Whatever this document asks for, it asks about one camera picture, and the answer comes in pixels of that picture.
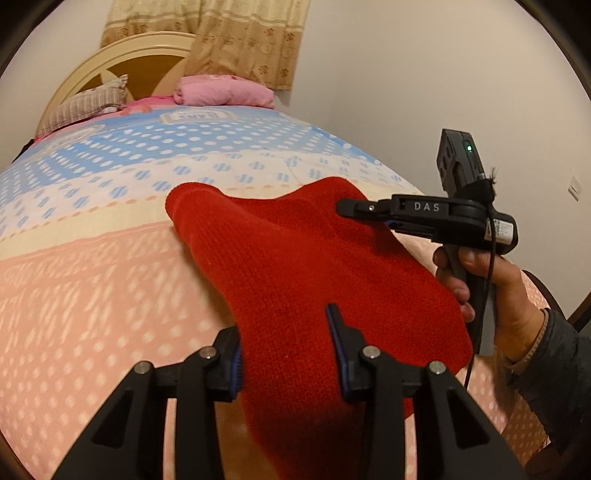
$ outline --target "curtain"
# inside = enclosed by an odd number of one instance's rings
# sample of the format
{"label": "curtain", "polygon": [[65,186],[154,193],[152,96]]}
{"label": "curtain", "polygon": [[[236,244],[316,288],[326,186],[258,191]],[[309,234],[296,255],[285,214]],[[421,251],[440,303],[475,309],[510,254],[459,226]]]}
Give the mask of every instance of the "curtain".
{"label": "curtain", "polygon": [[291,90],[310,0],[114,0],[103,46],[146,31],[196,36],[185,75]]}
{"label": "curtain", "polygon": [[146,32],[195,33],[199,16],[200,0],[113,0],[100,46]]}

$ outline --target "red towel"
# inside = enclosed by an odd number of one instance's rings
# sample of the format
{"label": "red towel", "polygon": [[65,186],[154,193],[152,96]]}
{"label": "red towel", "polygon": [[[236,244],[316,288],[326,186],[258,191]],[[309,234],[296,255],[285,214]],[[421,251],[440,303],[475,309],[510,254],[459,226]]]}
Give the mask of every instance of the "red towel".
{"label": "red towel", "polygon": [[234,314],[246,421],[285,480],[346,480],[358,471],[362,415],[340,399],[328,303],[401,362],[439,359],[457,372],[472,354],[453,296],[386,226],[337,215],[341,198],[364,196],[329,178],[275,200],[186,183],[166,201]]}

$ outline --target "pillow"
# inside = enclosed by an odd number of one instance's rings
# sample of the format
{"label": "pillow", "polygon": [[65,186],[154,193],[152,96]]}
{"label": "pillow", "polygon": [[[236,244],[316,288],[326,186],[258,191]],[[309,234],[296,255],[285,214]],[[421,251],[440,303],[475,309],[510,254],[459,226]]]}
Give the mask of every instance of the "pillow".
{"label": "pillow", "polygon": [[127,81],[128,76],[123,75],[100,87],[85,90],[68,98],[46,117],[39,126],[36,137],[45,137],[60,128],[93,118],[108,108],[115,108],[116,111],[123,109]]}
{"label": "pillow", "polygon": [[194,75],[179,80],[174,101],[179,105],[244,105],[275,108],[275,95],[263,85],[235,75]]}

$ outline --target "barcode label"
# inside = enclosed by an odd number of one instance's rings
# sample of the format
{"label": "barcode label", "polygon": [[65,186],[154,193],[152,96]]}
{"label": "barcode label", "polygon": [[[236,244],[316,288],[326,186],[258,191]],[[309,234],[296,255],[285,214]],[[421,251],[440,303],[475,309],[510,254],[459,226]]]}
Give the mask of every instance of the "barcode label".
{"label": "barcode label", "polygon": [[[495,218],[495,233],[497,242],[500,244],[511,245],[511,242],[513,241],[513,224]],[[488,220],[486,221],[484,240],[488,240],[489,242],[492,240],[491,223]]]}

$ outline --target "blue polka dot sheet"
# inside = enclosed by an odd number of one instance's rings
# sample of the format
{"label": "blue polka dot sheet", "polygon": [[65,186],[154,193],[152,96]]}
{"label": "blue polka dot sheet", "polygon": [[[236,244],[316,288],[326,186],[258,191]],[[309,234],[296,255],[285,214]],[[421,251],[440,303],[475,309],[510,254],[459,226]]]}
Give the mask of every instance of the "blue polka dot sheet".
{"label": "blue polka dot sheet", "polygon": [[0,173],[0,238],[112,202],[165,198],[188,181],[229,192],[329,176],[418,193],[361,150],[270,109],[167,106],[102,117],[48,137]]}

